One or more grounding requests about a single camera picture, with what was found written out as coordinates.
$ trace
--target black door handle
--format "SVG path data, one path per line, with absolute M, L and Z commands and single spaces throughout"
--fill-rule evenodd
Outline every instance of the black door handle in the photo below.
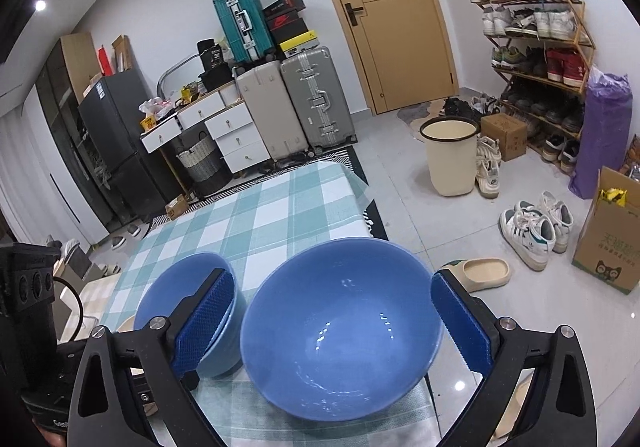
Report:
M 354 8 L 351 6 L 350 2 L 346 2 L 344 4 L 344 8 L 347 11 L 347 15 L 349 16 L 349 21 L 351 21 L 351 26 L 358 25 L 358 18 L 356 17 L 356 12 L 364 11 L 364 8 Z

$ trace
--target door mat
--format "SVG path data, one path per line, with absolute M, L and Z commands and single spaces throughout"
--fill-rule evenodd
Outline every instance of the door mat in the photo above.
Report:
M 348 147 L 344 147 L 336 151 L 330 151 L 326 154 L 323 154 L 322 156 L 319 156 L 318 158 L 309 160 L 308 162 L 302 165 L 287 167 L 286 169 L 276 171 L 265 176 L 261 176 L 254 180 L 249 180 L 248 182 L 242 183 L 240 185 L 236 185 L 225 191 L 217 192 L 216 194 L 213 194 L 207 199 L 200 202 L 196 202 L 193 205 L 191 205 L 189 207 L 189 210 L 187 210 L 185 214 L 189 214 L 190 212 L 193 212 L 194 210 L 198 210 L 199 208 L 207 207 L 207 205 L 215 203 L 218 200 L 221 200 L 232 194 L 235 194 L 236 192 L 244 191 L 249 187 L 258 185 L 258 183 L 262 183 L 264 181 L 270 180 L 271 178 L 275 178 L 276 176 L 280 176 L 281 174 L 290 172 L 294 169 L 304 167 L 308 163 L 323 162 L 323 161 L 327 161 L 327 162 L 331 161 L 331 162 L 337 162 L 337 163 L 343 164 L 344 166 L 351 169 L 358 176 L 358 178 L 364 181 L 364 183 L 369 185 L 369 182 L 367 181 L 367 177 L 364 174 L 364 170 L 362 169 L 362 165 L 360 164 L 360 160 L 356 155 L 356 151 L 353 148 L 353 146 L 350 145 Z M 376 207 L 375 201 L 372 201 L 369 204 L 369 207 L 367 207 L 367 210 L 363 212 L 363 215 L 365 218 L 365 222 L 369 227 L 369 234 L 371 234 L 371 236 L 373 237 L 377 237 L 378 239 L 385 239 L 386 241 L 388 241 L 388 237 L 386 236 L 385 225 L 382 223 L 382 219 L 380 218 L 380 213 L 378 212 L 378 208 Z M 153 230 L 158 227 L 161 227 L 162 225 L 168 222 L 169 222 L 169 217 L 166 214 L 163 214 L 162 216 L 158 216 L 153 219 L 153 222 L 151 224 L 151 229 Z
M 431 100 L 415 106 L 403 107 L 398 110 L 398 118 L 402 120 L 411 131 L 415 140 L 426 142 L 426 138 L 420 134 L 420 127 L 424 122 L 436 118 L 444 108 L 445 99 Z

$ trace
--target black cable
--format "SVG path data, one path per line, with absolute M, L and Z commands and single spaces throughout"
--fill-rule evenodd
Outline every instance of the black cable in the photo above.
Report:
M 69 342 L 71 342 L 76 340 L 76 337 L 78 337 L 78 334 L 80 333 L 80 328 L 82 328 L 82 320 L 84 319 L 84 309 L 82 308 L 82 301 L 80 300 L 80 296 L 78 295 L 78 292 L 73 286 L 71 286 L 71 283 L 69 283 L 69 281 L 67 281 L 66 279 L 62 279 L 62 277 L 53 277 L 53 280 L 58 281 L 59 283 L 62 283 L 63 285 L 65 285 L 74 295 L 74 297 L 76 297 L 76 301 L 78 301 L 78 307 L 80 308 L 80 315 L 78 318 L 78 326 L 76 326 L 76 331 L 74 331 L 73 335 L 71 335 L 71 338 L 69 339 Z

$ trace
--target green and white plaid tablecloth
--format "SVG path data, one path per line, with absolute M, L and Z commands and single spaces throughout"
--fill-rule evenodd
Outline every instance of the green and white plaid tablecloth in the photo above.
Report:
M 111 295 L 101 324 L 111 330 L 133 315 L 167 267 L 196 252 L 216 252 L 232 265 L 248 302 L 267 276 L 312 245 L 369 236 L 367 185 L 335 162 L 317 162 L 237 192 L 152 231 L 140 242 Z M 194 396 L 232 447 L 428 447 L 440 440 L 424 380 L 382 413 L 349 423 L 303 421 L 269 404 L 244 368 L 201 379 Z M 152 424 L 162 445 L 172 442 Z

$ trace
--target silver suitcase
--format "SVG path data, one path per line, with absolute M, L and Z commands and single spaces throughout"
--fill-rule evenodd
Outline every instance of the silver suitcase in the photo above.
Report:
M 357 141 L 329 48 L 320 46 L 286 59 L 282 76 L 316 154 L 347 140 Z
M 255 127 L 274 160 L 304 152 L 309 145 L 280 75 L 280 63 L 268 62 L 236 78 Z

